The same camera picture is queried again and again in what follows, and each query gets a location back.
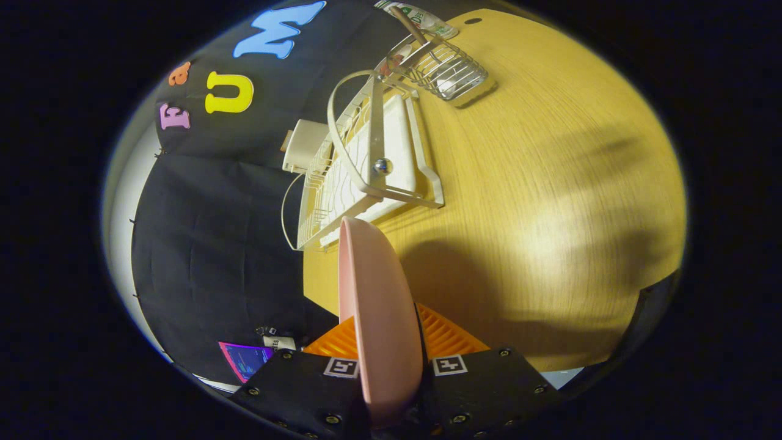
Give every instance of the blue letter m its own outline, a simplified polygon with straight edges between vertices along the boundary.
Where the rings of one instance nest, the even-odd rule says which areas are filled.
[[[293,41],[285,40],[282,43],[270,41],[293,37],[298,35],[300,31],[295,27],[283,24],[283,22],[293,22],[300,26],[307,24],[324,6],[326,6],[326,2],[315,2],[311,5],[266,11],[260,14],[253,21],[252,26],[264,29],[264,31],[241,40],[234,47],[234,58],[239,58],[246,53],[274,53],[280,60],[286,58],[293,49]]]

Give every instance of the metal wire basket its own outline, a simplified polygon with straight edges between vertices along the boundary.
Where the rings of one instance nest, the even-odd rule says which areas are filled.
[[[470,103],[496,85],[489,79],[486,69],[465,51],[428,31],[422,33],[428,41],[401,63],[394,59],[394,55],[415,41],[413,35],[396,45],[382,63],[387,63],[395,75],[407,78],[455,106]]]

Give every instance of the dish rack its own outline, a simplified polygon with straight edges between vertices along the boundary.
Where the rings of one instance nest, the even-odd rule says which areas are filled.
[[[361,76],[369,78],[335,118],[337,90]],[[384,103],[388,88],[399,93]],[[328,124],[299,121],[287,142],[282,167],[299,174],[288,192],[304,176],[295,246],[282,221],[288,192],[280,214],[283,233],[294,251],[324,250],[337,239],[344,216],[370,222],[405,204],[443,206],[439,176],[428,166],[421,143],[412,103],[417,98],[413,88],[374,70],[362,70],[335,86],[326,108]],[[320,136],[318,145],[313,139]],[[434,200],[414,191],[416,168],[431,184]]]

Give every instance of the yellow wooden tabletop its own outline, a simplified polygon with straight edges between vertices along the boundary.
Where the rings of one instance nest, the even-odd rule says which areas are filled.
[[[488,9],[449,23],[449,42],[499,87],[461,110],[420,92],[445,207],[375,224],[414,299],[489,346],[515,346],[541,371],[604,361],[639,290],[681,262],[671,142],[639,92],[568,36]],[[338,313],[337,246],[306,251],[303,271],[305,295]]]

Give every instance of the small bottle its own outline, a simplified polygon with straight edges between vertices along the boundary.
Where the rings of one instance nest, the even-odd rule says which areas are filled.
[[[449,25],[432,13],[428,13],[416,6],[408,5],[407,3],[388,2],[387,0],[381,0],[380,2],[375,3],[375,8],[382,9],[393,15],[391,13],[391,6],[402,9],[402,12],[410,17],[410,20],[418,29],[424,29],[433,34],[437,34],[443,40],[455,37],[456,34],[459,33],[459,30],[456,27]]]

